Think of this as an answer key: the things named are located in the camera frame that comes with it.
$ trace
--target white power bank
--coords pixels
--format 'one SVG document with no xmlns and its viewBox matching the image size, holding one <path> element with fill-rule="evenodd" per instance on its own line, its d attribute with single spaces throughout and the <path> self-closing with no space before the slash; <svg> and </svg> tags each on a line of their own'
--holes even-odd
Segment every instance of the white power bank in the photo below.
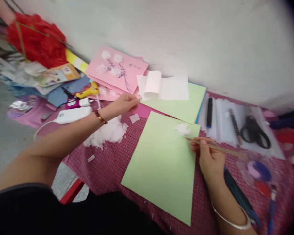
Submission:
<svg viewBox="0 0 294 235">
<path fill-rule="evenodd" d="M 58 124 L 67 124 L 86 117 L 92 113 L 92 107 L 82 107 L 75 109 L 66 109 L 59 112 L 55 122 Z"/>
</svg>

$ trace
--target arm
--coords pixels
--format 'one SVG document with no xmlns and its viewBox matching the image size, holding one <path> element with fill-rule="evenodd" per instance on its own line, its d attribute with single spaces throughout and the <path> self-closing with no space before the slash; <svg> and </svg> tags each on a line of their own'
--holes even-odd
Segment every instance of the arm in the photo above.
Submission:
<svg viewBox="0 0 294 235">
<path fill-rule="evenodd" d="M 245 217 L 239 204 L 236 202 L 224 180 L 224 163 L 225 155 L 217 150 L 210 149 L 206 140 L 208 138 L 195 138 L 201 140 L 200 145 L 191 142 L 193 151 L 200 149 L 199 165 L 205 178 L 211 203 L 217 212 L 225 219 L 236 225 L 246 225 Z M 220 234 L 233 235 L 256 235 L 255 230 L 251 227 L 248 230 L 239 230 L 217 215 Z"/>
<path fill-rule="evenodd" d="M 121 95 L 99 110 L 99 114 L 105 121 L 109 121 L 135 109 L 138 104 L 139 100 L 134 95 Z M 103 122 L 91 113 L 41 138 L 2 172 L 0 190 L 22 183 L 43 183 L 51 186 L 61 161 L 102 125 Z"/>
</svg>

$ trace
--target white wall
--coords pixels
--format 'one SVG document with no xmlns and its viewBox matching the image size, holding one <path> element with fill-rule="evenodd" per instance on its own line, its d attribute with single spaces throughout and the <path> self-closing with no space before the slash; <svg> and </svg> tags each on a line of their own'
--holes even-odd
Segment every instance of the white wall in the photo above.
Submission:
<svg viewBox="0 0 294 235">
<path fill-rule="evenodd" d="M 102 44 L 165 76 L 273 108 L 294 99 L 294 23 L 278 0 L 16 0 L 88 62 Z"/>
</svg>

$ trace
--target handmade greeting card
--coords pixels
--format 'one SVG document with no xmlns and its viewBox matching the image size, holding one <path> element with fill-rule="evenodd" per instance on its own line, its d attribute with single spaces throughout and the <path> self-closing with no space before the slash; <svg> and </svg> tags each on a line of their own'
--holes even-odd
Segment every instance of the handmade greeting card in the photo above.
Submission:
<svg viewBox="0 0 294 235">
<path fill-rule="evenodd" d="M 86 70 L 88 77 L 116 92 L 133 94 L 137 88 L 136 75 L 143 75 L 148 64 L 122 52 L 104 46 Z"/>
</svg>

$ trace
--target white cable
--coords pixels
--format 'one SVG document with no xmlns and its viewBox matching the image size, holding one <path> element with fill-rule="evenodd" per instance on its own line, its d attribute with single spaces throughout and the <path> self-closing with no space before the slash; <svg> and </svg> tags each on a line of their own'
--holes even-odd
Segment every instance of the white cable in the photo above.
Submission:
<svg viewBox="0 0 294 235">
<path fill-rule="evenodd" d="M 101 105 L 100 105 L 100 101 L 99 101 L 99 96 L 98 96 L 98 94 L 96 95 L 96 97 L 97 97 L 97 103 L 98 103 L 98 109 L 101 109 Z"/>
<path fill-rule="evenodd" d="M 45 126 L 45 125 L 47 125 L 47 124 L 49 124 L 49 123 L 51 123 L 51 122 L 56 122 L 56 119 L 55 120 L 52 120 L 52 121 L 50 121 L 50 122 L 46 122 L 46 123 L 44 123 L 40 128 L 38 128 L 38 130 L 35 132 L 35 134 L 34 134 L 34 142 L 36 141 L 36 136 L 37 136 L 37 134 L 38 134 L 38 132 Z"/>
<path fill-rule="evenodd" d="M 223 218 L 222 215 L 220 215 L 220 214 L 217 212 L 217 210 L 213 207 L 213 204 L 211 204 L 211 205 L 212 205 L 212 208 L 213 208 L 213 210 L 215 211 L 215 213 L 217 213 L 221 218 Z M 239 206 L 239 207 L 242 209 L 242 211 L 244 212 L 245 217 L 247 218 L 247 224 L 246 224 L 246 225 L 236 225 L 236 224 L 231 223 L 230 221 L 226 220 L 225 218 L 223 218 L 223 220 L 224 220 L 225 222 L 229 223 L 230 225 L 232 225 L 233 227 L 237 228 L 237 229 L 240 229 L 240 230 L 248 230 L 248 229 L 250 229 L 251 226 L 252 226 L 252 224 L 251 224 L 251 220 L 249 219 L 249 217 L 248 217 L 247 213 L 244 211 L 244 209 L 243 209 L 241 206 Z"/>
</svg>

